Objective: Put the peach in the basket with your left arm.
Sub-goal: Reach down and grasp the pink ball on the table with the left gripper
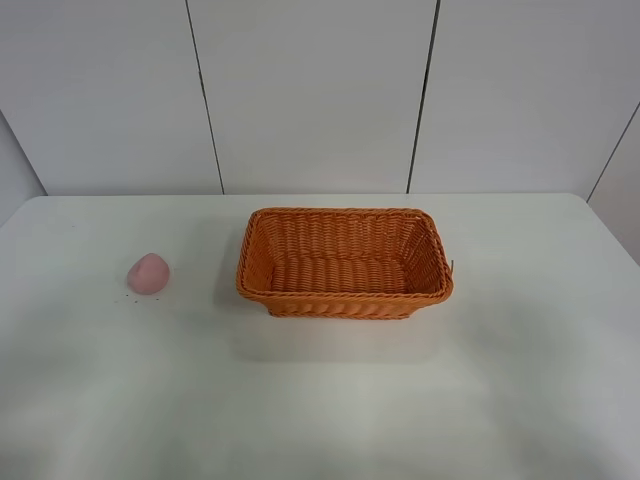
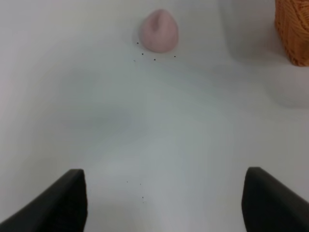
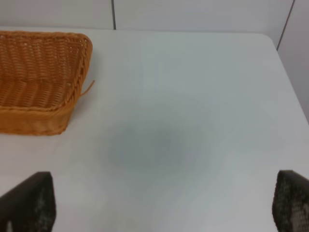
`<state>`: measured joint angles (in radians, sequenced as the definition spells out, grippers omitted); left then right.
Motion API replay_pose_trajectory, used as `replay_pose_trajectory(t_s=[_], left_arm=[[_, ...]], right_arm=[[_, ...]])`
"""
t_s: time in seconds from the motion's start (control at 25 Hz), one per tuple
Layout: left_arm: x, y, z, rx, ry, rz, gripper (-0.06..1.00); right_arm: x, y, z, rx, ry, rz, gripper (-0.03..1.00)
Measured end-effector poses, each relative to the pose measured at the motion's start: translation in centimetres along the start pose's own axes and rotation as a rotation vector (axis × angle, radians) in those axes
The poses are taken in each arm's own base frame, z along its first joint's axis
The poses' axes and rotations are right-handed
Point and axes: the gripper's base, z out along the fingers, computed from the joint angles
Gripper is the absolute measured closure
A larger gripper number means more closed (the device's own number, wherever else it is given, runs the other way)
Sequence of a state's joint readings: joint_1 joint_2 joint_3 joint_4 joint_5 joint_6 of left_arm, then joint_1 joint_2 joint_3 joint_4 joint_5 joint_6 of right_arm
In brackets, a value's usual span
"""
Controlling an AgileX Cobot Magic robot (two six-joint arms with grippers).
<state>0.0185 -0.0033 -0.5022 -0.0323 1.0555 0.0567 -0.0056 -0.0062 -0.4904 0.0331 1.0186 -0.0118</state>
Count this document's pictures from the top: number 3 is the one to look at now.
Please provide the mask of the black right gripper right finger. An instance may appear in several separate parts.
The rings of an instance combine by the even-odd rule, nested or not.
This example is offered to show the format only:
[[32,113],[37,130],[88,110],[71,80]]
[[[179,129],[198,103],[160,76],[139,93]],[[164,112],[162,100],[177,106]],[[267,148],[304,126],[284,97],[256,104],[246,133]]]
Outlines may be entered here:
[[292,170],[277,175],[272,215],[279,232],[309,230],[309,180]]

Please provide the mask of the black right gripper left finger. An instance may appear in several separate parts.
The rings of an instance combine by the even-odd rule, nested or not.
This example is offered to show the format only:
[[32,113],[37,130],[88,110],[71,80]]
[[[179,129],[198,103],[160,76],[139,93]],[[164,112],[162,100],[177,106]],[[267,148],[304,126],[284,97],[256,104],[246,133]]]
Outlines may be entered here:
[[50,172],[37,172],[0,197],[2,232],[51,232],[55,220]]

